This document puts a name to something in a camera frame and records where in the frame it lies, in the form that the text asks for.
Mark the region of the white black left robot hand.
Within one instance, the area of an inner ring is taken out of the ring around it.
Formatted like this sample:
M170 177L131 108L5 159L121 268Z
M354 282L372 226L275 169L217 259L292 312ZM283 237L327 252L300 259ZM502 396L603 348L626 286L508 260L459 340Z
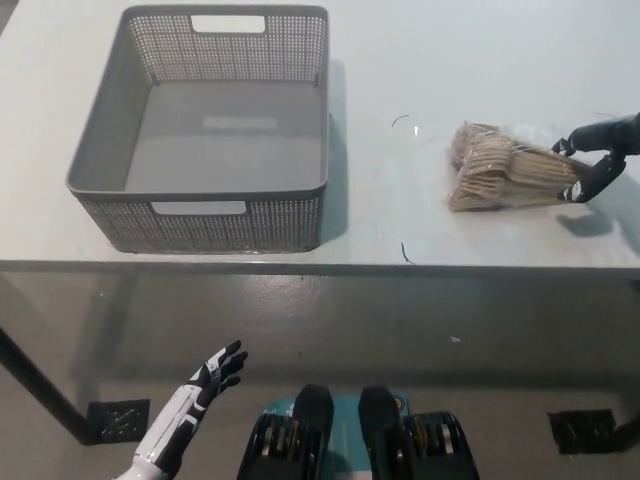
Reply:
M248 357L241 346L236 340L222 348L176 389L136 448L130 467L118 480L176 477L183 455L213 400L240 382L239 371Z

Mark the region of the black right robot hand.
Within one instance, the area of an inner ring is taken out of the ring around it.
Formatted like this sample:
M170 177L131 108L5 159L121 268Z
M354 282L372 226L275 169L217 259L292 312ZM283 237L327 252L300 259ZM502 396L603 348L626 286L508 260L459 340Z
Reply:
M639 114L578 127L567 138L560 138L551 150L565 157L576 152L607 151L571 187L558 194L560 201L587 203L623 173L628 156L639 155Z

